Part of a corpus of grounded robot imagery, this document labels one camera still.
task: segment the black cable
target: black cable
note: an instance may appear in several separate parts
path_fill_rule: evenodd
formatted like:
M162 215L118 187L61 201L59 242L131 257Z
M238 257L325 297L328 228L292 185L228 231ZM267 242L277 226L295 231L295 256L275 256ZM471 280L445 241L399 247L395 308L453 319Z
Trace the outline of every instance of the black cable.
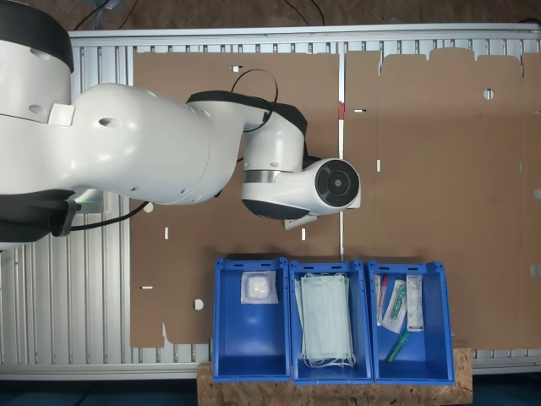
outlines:
M320 6L318 6L318 4L317 4L314 0L310 0L310 2L312 2L312 4L313 4L313 5L318 9L318 11L320 12L321 22L323 23L323 25L325 25L325 16L323 15L323 12L321 11Z
M296 8L294 8L293 5L292 5L290 2L288 2L287 0L284 0L284 2L286 2L287 5L289 5L289 7L291 7L293 10L295 10L295 11L297 12L297 14L301 16L301 19L303 19L303 21L304 21L306 24L311 25L311 24L303 17L303 15L301 14L301 12L298 11Z
M134 11L134 8L135 8L135 6L137 5L138 2L139 2L139 0L135 0L134 6L132 7L131 10L129 10L129 13L128 13L128 15L126 16L126 19L124 20L124 22L122 23L122 25L120 25L120 26L118 27L119 30L120 30L122 27L124 27L124 24L126 24L126 21L128 21L129 16L132 15L132 12Z
M237 77L237 80L235 80L235 83L233 83L233 87L231 88L231 93L233 93L233 91L235 90L235 86L237 85L237 82L246 74L249 74L250 72L265 72L266 74L269 74L272 79L274 80L274 85L276 87L276 94L274 96L274 101L272 103L269 103L267 100L265 99L261 99L260 97L257 97L258 99L260 100L263 100L264 102L268 103L270 108L269 108L269 111L266 112L264 115L263 115L263 123L261 123L260 125L258 125L257 127L255 127L254 129L245 129L244 132L245 133L251 133L252 131L255 131L256 129L260 129L261 127L263 127L265 124L267 124L269 122L269 120L271 119L271 115L272 113L274 112L275 108L276 108L276 102L278 101L278 82L276 82L276 78L274 76L272 76L272 74L264 69L250 69L250 70L247 70L246 72L244 72L243 74L241 74L239 77Z
M80 27L87 19L89 19L90 17L92 17L92 15L94 15L94 13L95 13L96 11L99 11L99 10L101 10L102 8L104 8L105 6L107 6L107 3L109 3L110 1L111 1L111 0L105 0L105 2L103 2L101 5L99 5L98 7L96 7L92 13L90 13L90 14L88 14L86 17L84 17L84 18L83 18L83 19L75 26L74 31L78 30L79 27Z
M143 204L141 204L139 207L137 207L136 209L133 209L130 213L124 214L123 216L111 218L104 222L93 222L92 224L85 224L82 226L71 227L70 231L91 230L92 228L108 226L109 224L114 224L115 222L123 222L124 220L128 220L130 217L135 216L137 213L143 210L145 206L148 204L149 202L146 201Z

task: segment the syringe package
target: syringe package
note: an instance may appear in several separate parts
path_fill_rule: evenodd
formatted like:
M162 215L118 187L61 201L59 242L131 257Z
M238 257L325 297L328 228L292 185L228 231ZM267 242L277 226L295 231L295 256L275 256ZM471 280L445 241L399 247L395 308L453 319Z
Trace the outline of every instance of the syringe package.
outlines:
M400 333L406 315L406 298L406 282L401 279L395 280L391 300L389 306L387 306L382 324L387 330L391 330L396 334Z

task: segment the blue plastic bin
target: blue plastic bin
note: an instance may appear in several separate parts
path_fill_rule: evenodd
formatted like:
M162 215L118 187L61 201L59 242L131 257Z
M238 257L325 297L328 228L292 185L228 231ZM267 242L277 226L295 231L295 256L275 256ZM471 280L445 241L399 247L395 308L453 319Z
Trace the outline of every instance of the blue plastic bin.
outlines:
M216 382L290 381L287 260L216 260L212 374ZM276 271L277 304L241 304L243 272Z
M365 264L369 282L370 329L374 359L374 380L378 384L401 385L454 385L455 365L451 337L451 318L445 270L441 262L428 264L395 265L370 261ZM398 340L398 334L377 325L374 275L381 280L387 275L387 293L383 311L391 300L395 280L406 281L406 275L423 276L423 318L424 331L410 332L408 341L388 365L387 354ZM407 314L402 332L407 330Z
M298 316L295 299L295 279L307 273L345 273L349 277L349 315L352 323L353 353L357 362L353 368L330 366L309 368L301 354L303 330ZM296 385L325 385L356 383L369 384L374 381L369 339L369 317L364 288L363 263L349 261L329 264L289 264L289 286L291 300L293 382Z

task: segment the cardboard hole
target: cardboard hole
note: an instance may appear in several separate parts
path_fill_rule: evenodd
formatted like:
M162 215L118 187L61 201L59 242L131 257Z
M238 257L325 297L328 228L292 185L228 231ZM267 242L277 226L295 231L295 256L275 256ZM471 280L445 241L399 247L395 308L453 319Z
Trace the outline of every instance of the cardboard hole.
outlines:
M494 99L494 89L490 89L490 88L485 89L484 92L483 92L483 96L487 100Z
M201 300L201 299L194 300L194 309L202 310L203 306L205 306L205 304L203 303L203 300Z

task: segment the cardboard sheet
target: cardboard sheet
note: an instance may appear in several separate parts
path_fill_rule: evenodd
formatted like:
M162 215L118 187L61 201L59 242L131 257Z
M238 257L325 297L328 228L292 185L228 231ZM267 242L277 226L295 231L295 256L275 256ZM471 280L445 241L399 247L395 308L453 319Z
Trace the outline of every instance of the cardboard sheet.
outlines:
M240 73L234 67L241 67ZM199 91L231 90L235 79L248 69L272 73L279 86L278 101L293 104L304 114L309 122L306 140L311 155L337 156L337 55L136 53L134 85L186 102ZM273 100L275 86L269 75L254 72L245 75L235 91ZM215 258L320 255L338 260L338 215L305 225L306 240L301 241L300 228L286 231L283 222L257 217L246 209L241 201L242 182L243 168L238 164L218 198L195 206L154 205L151 213L133 218L132 347L162 347L163 323L171 343L208 342L212 337ZM142 286L153 289L143 290ZM194 309L196 299L203 300L202 310Z
M379 75L378 52L347 54L344 157L363 201L345 255L442 261L472 348L541 347L541 55L523 62L524 77L514 57L446 48L391 55Z

